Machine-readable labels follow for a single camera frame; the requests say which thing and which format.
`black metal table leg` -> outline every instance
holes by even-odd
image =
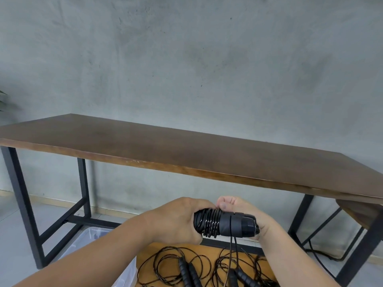
[[[90,210],[87,167],[85,164],[85,159],[77,158],[77,163],[79,165],[81,193],[82,197],[85,198],[84,217],[90,218],[92,216],[92,212]]]
[[[345,265],[342,267],[336,281],[342,287],[346,287],[359,269],[367,261],[380,241],[383,239],[383,211],[379,213],[373,221],[370,229],[364,235],[363,239],[351,254]]]
[[[294,239],[294,241],[296,238],[296,232],[298,231],[299,227],[301,226],[303,218],[304,218],[307,210],[309,209],[309,206],[310,206],[311,202],[313,201],[313,198],[314,198],[313,195],[310,195],[310,194],[304,195],[304,198],[303,198],[303,200],[302,200],[302,202],[298,208],[298,211],[296,212],[296,215],[293,219],[293,222],[291,223],[291,226],[287,232]]]
[[[40,243],[39,231],[37,229],[35,216],[33,215],[31,201],[28,196],[16,149],[1,146],[1,150],[11,179],[13,191],[15,192],[17,205],[22,215],[26,235],[28,236],[29,244],[31,245],[36,267],[41,269],[45,266],[44,251],[42,249],[42,244]]]

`table top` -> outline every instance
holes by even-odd
[[[146,259],[148,259],[150,256],[152,256],[156,252],[158,252],[164,246],[166,246],[166,245],[161,244],[161,243],[153,243],[153,244],[147,246],[145,249],[143,249],[140,253],[138,253],[138,255],[137,255],[137,264],[136,264],[137,269],[141,266],[141,264]],[[177,247],[186,247],[186,248],[189,248],[189,249],[195,251],[199,255],[207,256],[209,258],[212,266],[214,266],[214,262],[217,260],[217,258],[219,257],[219,253],[222,250],[222,249],[218,249],[218,248],[213,248],[213,247],[208,247],[208,246],[201,246],[201,245],[196,246],[196,245],[183,244],[183,245],[176,245],[176,246]],[[192,252],[190,252],[188,250],[183,249],[182,251],[184,252],[186,260],[188,262],[191,259],[193,259],[194,256],[195,256]],[[170,253],[178,255],[177,251],[165,251],[163,254],[170,254]],[[229,251],[225,250],[222,253],[222,255],[226,255],[228,253],[229,253]],[[244,260],[245,262],[251,264],[250,259],[247,257],[247,255],[245,253],[239,253],[239,258]],[[140,270],[139,279],[140,279],[140,281],[142,283],[147,283],[147,282],[150,282],[152,280],[157,279],[156,274],[153,271],[153,260],[154,260],[154,258],[148,260],[148,262],[146,262],[146,264],[143,265],[143,267]],[[229,262],[228,259],[223,261],[223,263],[226,263],[226,264],[228,262]],[[259,260],[258,262],[259,262],[259,264],[261,266],[262,273],[264,273],[270,279],[276,280],[275,275],[274,275],[273,271],[271,270],[270,265],[268,264],[268,262],[265,261],[265,260]],[[206,258],[202,258],[202,263],[203,263],[202,277],[204,277],[208,273],[209,262],[207,261]],[[195,259],[193,261],[193,265],[194,265],[197,273],[199,274],[201,272],[201,263],[198,261],[198,259]],[[240,262],[239,265],[240,265],[242,270],[247,275],[249,275],[250,277],[254,278],[255,272],[254,272],[254,269],[252,267],[246,265],[243,262]],[[179,266],[178,266],[178,260],[175,260],[175,259],[166,259],[166,260],[164,260],[160,264],[159,272],[160,272],[160,274],[162,276],[178,275],[180,273],[180,269],[179,269]],[[226,274],[223,273],[223,271],[219,270],[218,274],[221,277],[221,279],[223,279],[223,280],[226,279]],[[210,276],[208,276],[207,278],[201,280],[202,286],[205,286],[205,284],[206,284],[206,282],[208,281],[209,278],[210,278]],[[239,284],[239,287],[243,287],[243,284],[240,281],[238,281],[238,284]],[[166,286],[166,285],[164,283],[162,283],[162,282],[155,282],[155,283],[152,283],[152,284],[148,284],[148,286],[161,287],[161,286]],[[212,287],[213,286],[211,281],[209,282],[209,284],[207,286],[208,287]],[[141,287],[141,284],[139,284],[137,282],[136,283],[136,287]]]
[[[341,153],[318,149],[76,114],[1,126],[0,145],[383,203],[383,174]]]

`floor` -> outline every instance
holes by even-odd
[[[42,233],[53,222],[56,221],[68,209],[46,204],[33,204],[33,211],[39,232]],[[111,217],[108,215],[95,214],[93,218],[109,220],[113,222],[124,222],[124,218]],[[72,224],[64,224],[48,241],[43,245],[45,254],[72,228]],[[27,276],[37,271],[32,252],[25,233],[22,218],[13,196],[0,197],[0,287],[10,287]],[[322,257],[323,263],[333,273],[342,267],[342,262],[330,261]],[[381,286],[383,281],[383,266],[366,263],[358,272],[350,287]]]

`jump rope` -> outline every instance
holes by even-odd
[[[207,256],[198,255],[195,251],[189,248],[166,246],[147,258],[146,261],[144,261],[138,268],[137,281],[142,285],[142,287],[153,287],[151,284],[158,281],[161,281],[165,285],[172,287],[202,287],[201,280],[207,278],[210,273],[211,276],[209,277],[204,287],[207,287],[209,282],[212,283],[213,287],[220,287],[220,285],[223,287],[238,287],[238,280],[240,280],[245,286],[248,287],[279,286],[277,282],[271,280],[262,272],[259,262],[265,260],[265,258],[261,258],[259,256],[254,257],[244,250],[238,251],[237,238],[253,237],[259,234],[259,227],[254,216],[244,213],[223,212],[219,209],[206,208],[194,213],[193,223],[196,231],[208,238],[211,236],[216,238],[218,235],[230,236],[229,252],[225,252],[225,250],[227,250],[226,248],[222,249],[218,259],[215,261],[214,265],[212,265]],[[233,258],[232,256],[233,238],[236,258]],[[176,251],[177,254],[168,253],[170,250]],[[191,252],[194,255],[194,257],[189,262],[186,261],[184,253],[186,251]],[[240,259],[238,256],[239,252],[245,253],[250,259],[251,263]],[[150,282],[141,282],[139,278],[140,270],[152,258],[154,258],[153,271],[156,274],[157,279]],[[161,275],[159,271],[160,264],[170,259],[178,260],[180,273],[167,276]],[[206,268],[206,263],[204,266],[204,261],[208,263],[208,268]],[[194,264],[200,264],[201,272],[199,274],[197,273],[193,262]],[[254,269],[254,278],[251,278],[241,269],[239,262],[249,265]],[[223,270],[223,272],[226,273],[225,279],[222,279],[219,276],[219,270]]]

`foam grip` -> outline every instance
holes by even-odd
[[[193,287],[193,283],[191,282],[190,275],[189,275],[189,265],[188,263],[186,263],[184,257],[178,258],[178,265],[180,267],[181,277],[185,287]]]
[[[238,279],[234,269],[229,269],[227,280],[229,281],[229,287],[238,287]]]
[[[201,280],[199,279],[197,271],[191,262],[189,263],[189,274],[193,280],[194,287],[202,287]]]
[[[258,282],[254,281],[249,275],[247,275],[240,267],[236,269],[237,278],[248,287],[259,287]]]

